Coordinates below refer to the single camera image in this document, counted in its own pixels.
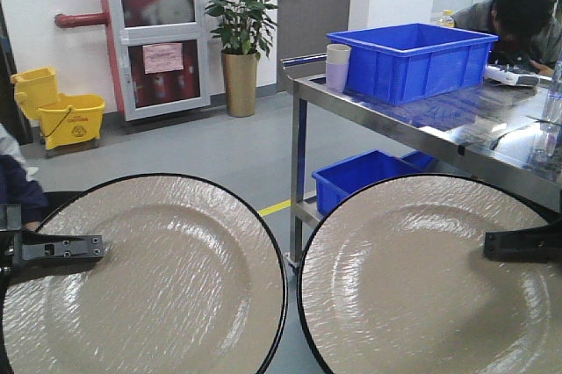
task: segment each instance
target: red pipe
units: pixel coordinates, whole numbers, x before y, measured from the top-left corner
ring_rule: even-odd
[[[84,25],[109,25],[109,15],[106,12],[79,14],[76,16],[57,14],[54,16],[54,23],[62,29],[82,27]]]

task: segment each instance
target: blue plastic crate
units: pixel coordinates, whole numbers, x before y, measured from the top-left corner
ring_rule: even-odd
[[[380,150],[351,156],[313,172],[318,211],[326,215],[362,188],[395,176],[421,173],[434,160],[421,152],[395,157]]]
[[[329,33],[351,46],[346,89],[404,104],[482,82],[490,49],[485,33],[438,25],[396,25]]]

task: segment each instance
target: metal table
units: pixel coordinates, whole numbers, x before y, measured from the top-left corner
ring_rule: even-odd
[[[324,75],[291,78],[289,67],[325,60],[325,54],[282,60],[293,95],[291,239],[287,260],[299,266],[303,222],[322,219],[315,197],[305,197],[308,104],[365,126],[479,179],[560,212],[560,126],[541,122],[545,87],[478,85],[392,106],[372,97],[336,93]]]

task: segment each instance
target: beige plate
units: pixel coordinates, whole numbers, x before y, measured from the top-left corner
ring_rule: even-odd
[[[299,311],[336,374],[560,373],[558,265],[498,263],[485,231],[543,225],[482,183],[407,176],[331,213],[309,241]]]
[[[60,210],[43,234],[102,234],[90,272],[12,286],[17,374],[263,372],[285,322],[275,240],[240,199],[186,176],[135,176]]]

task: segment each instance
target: pink sign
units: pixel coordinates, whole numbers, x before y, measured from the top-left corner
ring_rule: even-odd
[[[164,73],[184,69],[181,43],[159,43],[144,45],[144,72],[146,74]]]

